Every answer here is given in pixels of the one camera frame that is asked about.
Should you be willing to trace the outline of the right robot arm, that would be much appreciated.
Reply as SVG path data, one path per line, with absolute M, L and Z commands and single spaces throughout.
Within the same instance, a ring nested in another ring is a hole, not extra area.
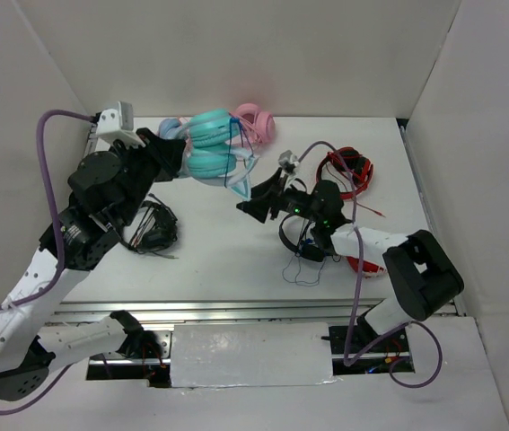
M 455 296 L 464 283 L 439 242 L 427 230 L 405 235 L 360 227 L 343 214 L 338 185 L 319 180 L 310 192 L 287 186 L 281 172 L 254 187 L 238 209 L 264 223 L 280 213 L 309 222 L 310 240 L 290 242 L 279 237 L 294 255 L 314 262 L 340 256 L 356 269 L 379 269 L 390 278 L 392 294 L 355 318 L 357 339 L 367 351 L 377 351 L 389 340 L 389 331 L 411 321 L 425 321 Z

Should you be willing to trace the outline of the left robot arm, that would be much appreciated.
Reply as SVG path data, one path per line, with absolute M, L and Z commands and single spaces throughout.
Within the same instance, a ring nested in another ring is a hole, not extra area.
M 66 296 L 101 262 L 130 225 L 155 181 L 177 178 L 186 143 L 148 128 L 141 145 L 115 140 L 87 155 L 68 178 L 68 205 L 39 239 L 31 264 L 0 305 L 0 400 L 18 401 L 48 375 L 90 356 L 160 355 L 161 343 L 127 311 L 53 333 L 44 325 Z

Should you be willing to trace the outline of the teal cat ear headphones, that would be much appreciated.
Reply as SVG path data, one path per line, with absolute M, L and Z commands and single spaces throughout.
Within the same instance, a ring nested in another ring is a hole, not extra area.
M 259 157 L 240 121 L 227 110 L 211 110 L 192 117 L 165 133 L 189 145 L 183 162 L 187 174 L 213 187 L 230 190 L 243 201 L 251 199 L 250 174 Z

